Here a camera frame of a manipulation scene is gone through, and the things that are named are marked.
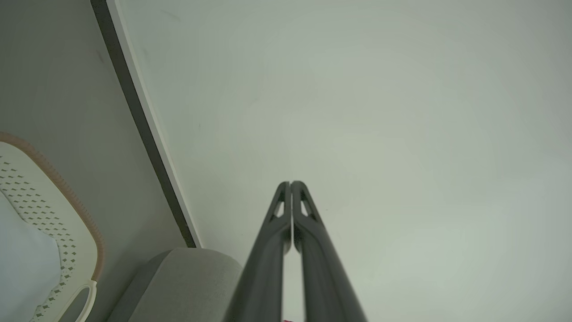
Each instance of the dark gray trim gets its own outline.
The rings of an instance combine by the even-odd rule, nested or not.
[[[106,0],[91,0],[91,3],[93,12],[97,18],[97,23],[100,26],[101,34],[105,41],[105,46],[107,47],[109,56],[111,57],[113,68],[115,69],[117,78],[119,78],[121,89],[123,90],[123,94],[127,100],[127,105],[131,110],[131,115],[133,116],[137,130],[139,131],[141,140],[143,140],[143,144],[147,150],[147,155],[149,156],[151,164],[153,165],[155,173],[161,183],[161,188],[167,198],[171,212],[173,213],[175,221],[181,231],[181,235],[185,239],[187,247],[196,247],[190,233],[189,226],[186,223],[185,216],[182,213],[181,205],[179,204],[177,195],[173,189],[173,184],[169,179],[169,175],[167,174],[167,170],[163,164],[159,150],[157,149],[157,144],[153,139],[153,134],[151,133],[149,123],[147,122],[147,118],[145,117],[145,113],[141,107],[139,96],[137,95],[137,91],[133,85],[133,79],[129,73],[129,68],[127,67],[123,51],[121,50],[119,38],[117,37],[115,27],[113,26],[107,2]]]

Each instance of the white fabric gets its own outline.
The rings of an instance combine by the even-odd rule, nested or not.
[[[55,240],[24,222],[0,193],[0,322],[28,322],[59,283]]]

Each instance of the white laundry basket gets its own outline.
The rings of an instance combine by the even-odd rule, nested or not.
[[[80,291],[89,288],[77,319],[85,321],[104,259],[103,240],[91,216],[41,153],[4,132],[0,132],[0,191],[22,220],[53,237],[59,249],[59,284],[31,321],[58,321]]]

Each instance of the gray cushion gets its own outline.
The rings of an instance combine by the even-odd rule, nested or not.
[[[196,248],[174,249],[158,266],[159,260],[154,258],[140,270],[109,322],[223,319],[242,271],[235,260],[214,250]],[[133,299],[139,298],[134,307]]]

